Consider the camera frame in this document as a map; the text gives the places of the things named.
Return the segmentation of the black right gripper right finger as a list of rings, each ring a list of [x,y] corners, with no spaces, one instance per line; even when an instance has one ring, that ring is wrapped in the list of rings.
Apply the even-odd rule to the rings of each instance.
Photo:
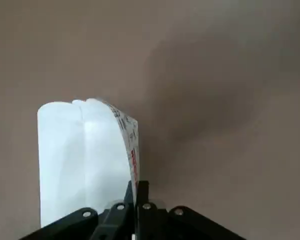
[[[136,197],[136,236],[138,240],[242,240],[243,237],[179,205],[171,210],[149,200],[149,182],[139,181]]]

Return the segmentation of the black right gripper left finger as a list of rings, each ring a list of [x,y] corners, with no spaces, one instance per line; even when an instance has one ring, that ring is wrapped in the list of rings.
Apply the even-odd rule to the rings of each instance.
[[[132,240],[135,234],[132,183],[124,199],[98,213],[80,208],[24,237],[23,240]]]

